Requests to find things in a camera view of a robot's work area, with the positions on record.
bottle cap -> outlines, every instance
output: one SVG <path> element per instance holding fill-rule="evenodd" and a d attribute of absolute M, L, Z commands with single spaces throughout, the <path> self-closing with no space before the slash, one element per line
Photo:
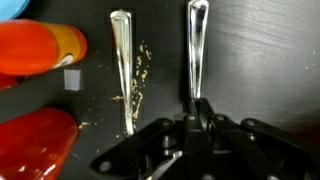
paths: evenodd
<path fill-rule="evenodd" d="M 30 0 L 1 0 L 0 21 L 13 19 L 21 14 Z"/>

black surface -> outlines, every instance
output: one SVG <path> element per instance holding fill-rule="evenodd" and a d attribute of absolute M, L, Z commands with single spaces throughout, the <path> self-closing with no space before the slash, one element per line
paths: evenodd
<path fill-rule="evenodd" d="M 134 11 L 136 50 L 144 40 L 153 53 L 140 129 L 182 111 L 187 94 L 185 4 L 182 0 L 31 0 L 21 18 L 70 24 L 86 33 L 87 56 L 65 68 L 82 70 L 84 90 L 65 91 L 63 69 L 30 77 L 0 92 L 0 122 L 53 104 L 69 110 L 79 123 L 91 122 L 81 129 L 59 176 L 89 179 L 91 160 L 120 141 L 116 135 L 121 133 L 121 104 L 110 100 L 120 95 L 110 12 Z M 320 2 L 314 0 L 210 1 L 202 95 L 215 112 L 235 121 L 254 117 L 285 128 L 319 122 L 319 8 Z M 300 118 L 308 112 L 313 112 L 311 118 Z"/>

blue object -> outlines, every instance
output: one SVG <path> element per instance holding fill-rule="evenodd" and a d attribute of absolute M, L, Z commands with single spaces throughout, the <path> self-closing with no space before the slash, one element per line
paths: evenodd
<path fill-rule="evenodd" d="M 16 18 L 30 0 L 0 0 L 0 21 Z"/>

black table surface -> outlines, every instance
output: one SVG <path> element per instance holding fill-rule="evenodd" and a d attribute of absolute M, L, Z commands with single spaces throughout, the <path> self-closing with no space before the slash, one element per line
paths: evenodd
<path fill-rule="evenodd" d="M 109 15 L 134 14 L 134 59 L 152 52 L 137 128 L 183 111 L 187 49 L 183 0 L 31 0 L 19 18 L 73 25 L 87 36 L 78 64 L 29 77 L 0 92 L 5 122 L 44 106 L 70 112 L 83 126 L 59 179 L 91 179 L 90 162 L 121 141 L 119 72 Z M 202 96 L 239 122 L 254 117 L 281 128 L 314 126 L 320 109 L 320 1 L 212 0 Z M 64 89 L 64 69 L 81 70 L 83 89 Z"/>

